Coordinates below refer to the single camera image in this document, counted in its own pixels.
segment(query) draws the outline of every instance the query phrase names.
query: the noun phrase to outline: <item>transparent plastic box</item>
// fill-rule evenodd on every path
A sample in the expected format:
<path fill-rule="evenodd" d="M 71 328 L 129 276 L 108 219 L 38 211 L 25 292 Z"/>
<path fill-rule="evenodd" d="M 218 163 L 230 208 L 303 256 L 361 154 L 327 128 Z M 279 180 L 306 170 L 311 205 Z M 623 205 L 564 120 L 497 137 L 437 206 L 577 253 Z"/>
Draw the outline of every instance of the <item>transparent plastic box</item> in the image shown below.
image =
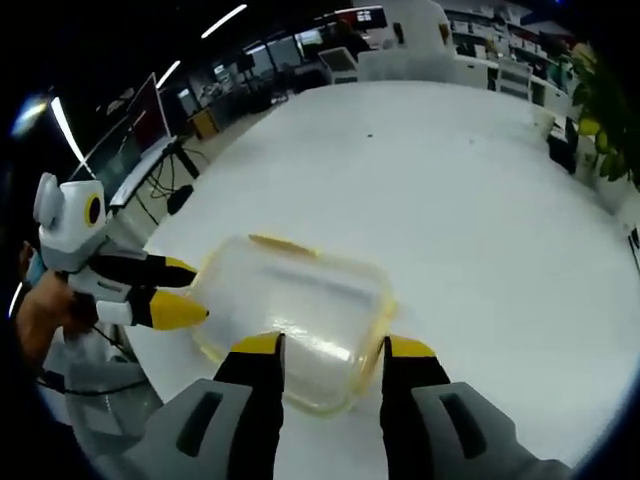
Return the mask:
<path fill-rule="evenodd" d="M 315 414 L 367 387 L 395 310 L 381 269 L 259 235 L 224 242 L 188 297 L 210 311 L 193 338 L 217 364 L 245 337 L 284 333 L 284 395 Z"/>

